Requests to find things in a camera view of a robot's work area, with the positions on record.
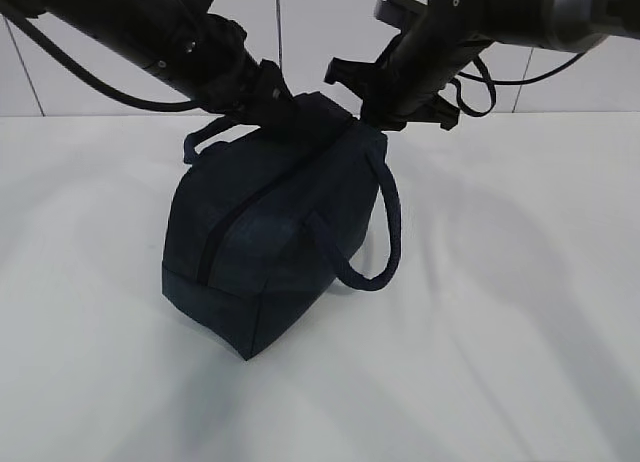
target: black strap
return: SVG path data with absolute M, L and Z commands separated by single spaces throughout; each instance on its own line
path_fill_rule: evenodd
M 398 187 L 393 179 L 393 174 L 387 164 L 377 152 L 367 152 L 369 164 L 378 179 L 384 205 L 387 211 L 387 224 L 391 243 L 391 255 L 384 271 L 374 277 L 367 279 L 362 274 L 356 272 L 346 257 L 340 251 L 335 237 L 329 230 L 326 222 L 313 212 L 307 219 L 307 226 L 311 229 L 318 250 L 329 262 L 338 279 L 348 287 L 356 290 L 375 292 L 385 288 L 398 270 L 402 253 L 402 214 L 400 210 L 400 196 Z
M 484 117 L 485 115 L 489 115 L 493 109 L 495 109 L 496 104 L 498 102 L 498 92 L 496 90 L 496 84 L 491 78 L 491 73 L 489 73 L 489 68 L 485 65 L 480 57 L 476 57 L 473 59 L 473 65 L 476 66 L 478 72 L 482 76 L 482 80 L 487 86 L 487 90 L 489 91 L 489 95 L 491 96 L 491 107 L 489 110 L 485 112 L 478 112 L 477 110 L 469 107 L 466 102 L 462 99 L 462 82 L 460 79 L 453 79 L 451 84 L 456 88 L 456 100 L 458 102 L 458 107 L 462 112 L 467 114 L 469 117 Z
M 219 117 L 206 127 L 187 135 L 184 139 L 184 163 L 188 165 L 195 164 L 199 157 L 199 154 L 196 152 L 196 147 L 236 125 L 238 125 L 238 123 L 230 117 Z

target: white tablecloth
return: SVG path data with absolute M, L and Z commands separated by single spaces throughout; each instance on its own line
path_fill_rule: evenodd
M 0 461 L 640 460 L 640 114 L 392 135 L 397 278 L 249 363 L 161 295 L 206 122 L 0 119 Z

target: white tiled wall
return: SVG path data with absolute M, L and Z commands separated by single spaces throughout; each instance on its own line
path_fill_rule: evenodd
M 332 57 L 373 61 L 395 34 L 376 21 L 377 0 L 281 0 L 284 72 L 294 92 L 322 90 L 354 112 L 358 100 L 340 86 L 323 83 Z M 217 0 L 213 11 L 240 22 L 249 33 L 248 47 L 257 58 L 278 60 L 276 0 Z M 50 16 L 37 25 L 81 64 L 118 88 L 159 101 L 182 100 L 140 69 Z M 84 86 L 14 29 L 18 47 L 46 115 L 132 114 Z M 545 72 L 566 54 L 496 45 L 486 54 L 498 79 L 520 79 Z M 39 108 L 6 27 L 0 26 L 0 116 L 37 115 Z M 500 88 L 496 110 L 625 111 L 640 110 L 640 42 L 610 39 L 569 71 L 520 90 Z M 465 98 L 478 109 L 487 106 L 485 88 L 465 84 Z
M 0 115 L 39 115 L 36 98 L 0 17 Z
M 545 73 L 571 55 L 536 50 L 530 76 Z M 518 112 L 640 111 L 640 41 L 611 37 L 552 79 L 526 86 Z

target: dark blue fabric bag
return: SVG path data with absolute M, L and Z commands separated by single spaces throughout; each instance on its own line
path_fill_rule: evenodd
M 245 359 L 280 337 L 338 277 L 384 288 L 400 262 L 398 191 L 384 160 L 387 138 L 321 94 L 297 97 L 286 129 L 259 129 L 201 154 L 228 128 L 218 119 L 192 134 L 192 167 L 176 191 L 162 267 L 163 293 Z M 378 192 L 391 254 L 367 279 L 349 259 L 364 242 Z

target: tile grout line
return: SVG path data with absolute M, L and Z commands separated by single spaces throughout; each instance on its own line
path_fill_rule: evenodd
M 281 0 L 276 0 L 276 23 L 278 27 L 278 62 L 280 64 L 280 71 L 282 71 L 282 60 L 284 58 L 283 43 L 282 43 L 282 3 Z
M 15 35 L 13 35 L 13 30 L 11 29 L 11 24 L 6 17 L 2 17 L 4 20 L 4 24 L 7 26 L 7 30 L 9 31 L 9 37 L 11 38 L 11 42 L 16 49 L 16 53 L 18 54 L 18 59 L 20 60 L 20 65 L 22 65 L 22 70 L 24 71 L 24 75 L 27 77 L 27 81 L 29 82 L 29 86 L 31 87 L 31 92 L 33 93 L 33 97 L 36 99 L 36 103 L 38 104 L 38 109 L 40 110 L 40 115 L 42 117 L 46 117 L 44 113 L 44 109 L 42 108 L 42 103 L 40 102 L 40 97 L 38 97 L 38 92 L 36 92 L 36 87 L 33 84 L 33 80 L 31 79 L 31 75 L 27 70 L 27 65 L 24 61 L 24 57 L 22 57 L 22 52 L 20 52 L 20 47 L 18 47 L 18 42 L 16 40 Z
M 531 59 L 533 59 L 533 51 L 535 49 L 532 48 L 531 52 L 529 52 L 529 60 L 527 60 L 527 66 L 524 68 L 524 74 L 522 74 L 522 80 L 524 80 L 527 77 L 527 74 L 529 73 L 529 66 L 531 65 Z M 513 104 L 513 110 L 511 111 L 512 114 L 516 113 L 516 110 L 518 109 L 518 102 L 520 102 L 520 95 L 522 95 L 522 89 L 524 88 L 524 85 L 521 85 L 518 88 L 518 95 L 516 96 L 516 101 Z

